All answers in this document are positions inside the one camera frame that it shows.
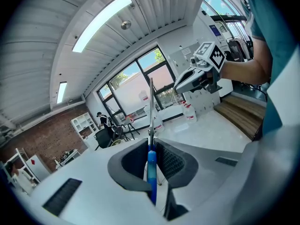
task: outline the pegboard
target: pegboard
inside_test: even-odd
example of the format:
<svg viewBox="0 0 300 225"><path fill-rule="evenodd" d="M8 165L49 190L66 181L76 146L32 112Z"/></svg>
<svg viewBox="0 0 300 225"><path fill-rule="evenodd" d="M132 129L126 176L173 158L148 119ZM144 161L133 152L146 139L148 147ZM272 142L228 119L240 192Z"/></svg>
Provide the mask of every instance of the pegboard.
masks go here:
<svg viewBox="0 0 300 225"><path fill-rule="evenodd" d="M199 46L199 43L195 43L172 53L169 56L170 62L173 63L173 67L177 70L179 75L189 68L190 58ZM187 103L191 104L195 108L197 116L201 116L202 114L213 110L213 107L220 103L220 96L218 92L210 94L208 91L202 89L195 92L185 92L183 95Z"/></svg>

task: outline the person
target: person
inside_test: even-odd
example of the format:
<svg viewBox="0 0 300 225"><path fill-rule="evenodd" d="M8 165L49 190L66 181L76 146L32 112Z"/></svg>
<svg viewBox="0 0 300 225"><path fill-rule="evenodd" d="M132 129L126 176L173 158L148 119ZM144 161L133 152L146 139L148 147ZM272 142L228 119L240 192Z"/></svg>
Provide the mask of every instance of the person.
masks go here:
<svg viewBox="0 0 300 225"><path fill-rule="evenodd" d="M33 178L29 176L24 170L17 169L12 162L7 162L6 165L7 172L12 176L15 184L19 185L20 188L30 195L35 187L35 182Z"/></svg>
<svg viewBox="0 0 300 225"><path fill-rule="evenodd" d="M113 129L111 127L111 122L109 118L101 112L97 113L97 117L100 118L100 126L104 126L104 128L106 128L108 131L109 137L113 138Z"/></svg>
<svg viewBox="0 0 300 225"><path fill-rule="evenodd" d="M241 0L248 17L246 31L251 33L254 59L248 62L226 61L221 78L249 84L270 84L285 68L297 46L286 19L274 0ZM282 126L280 117L268 99L262 134Z"/></svg>

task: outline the brick wall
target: brick wall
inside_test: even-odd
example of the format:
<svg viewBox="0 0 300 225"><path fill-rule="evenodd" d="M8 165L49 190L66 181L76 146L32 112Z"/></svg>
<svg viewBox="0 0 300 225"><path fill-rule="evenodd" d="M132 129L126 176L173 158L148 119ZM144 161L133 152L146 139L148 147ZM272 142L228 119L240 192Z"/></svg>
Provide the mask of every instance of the brick wall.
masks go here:
<svg viewBox="0 0 300 225"><path fill-rule="evenodd" d="M55 161L59 161L65 151L78 149L80 153L87 149L71 125L71 120L88 112L85 104L56 114L34 127L14 137L0 149L0 161L6 162L15 154L15 148L24 148L28 157L39 154L42 160L55 171Z"/></svg>

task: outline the white shelf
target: white shelf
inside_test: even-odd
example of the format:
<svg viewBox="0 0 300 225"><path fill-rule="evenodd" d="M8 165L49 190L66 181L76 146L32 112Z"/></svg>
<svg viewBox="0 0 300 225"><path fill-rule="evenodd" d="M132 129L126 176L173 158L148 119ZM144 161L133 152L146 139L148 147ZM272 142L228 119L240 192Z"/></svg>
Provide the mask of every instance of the white shelf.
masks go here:
<svg viewBox="0 0 300 225"><path fill-rule="evenodd" d="M92 133L96 133L99 130L88 112L72 119L71 124L83 141L84 139L80 134L81 131L89 129Z"/></svg>

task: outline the sky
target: sky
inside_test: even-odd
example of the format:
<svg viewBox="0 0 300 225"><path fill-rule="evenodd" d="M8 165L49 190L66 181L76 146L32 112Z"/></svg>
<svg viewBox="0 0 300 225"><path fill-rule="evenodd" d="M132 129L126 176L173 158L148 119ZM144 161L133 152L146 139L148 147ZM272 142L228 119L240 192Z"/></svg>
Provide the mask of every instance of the sky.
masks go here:
<svg viewBox="0 0 300 225"><path fill-rule="evenodd" d="M229 9L229 7L222 1L222 0L205 0L209 5L211 5L216 11L222 13L222 14L230 14L234 15L234 13ZM214 15L210 14L210 9L203 3L202 8L209 14L209 15Z"/></svg>
<svg viewBox="0 0 300 225"><path fill-rule="evenodd" d="M139 63L142 68L146 68L150 66L151 64L155 63L155 54L154 51L150 52L149 54L143 56L141 59L139 59ZM124 74L126 74L128 77L131 77L132 75L138 73L140 71L137 64L133 64L132 66L127 67L124 70Z"/></svg>

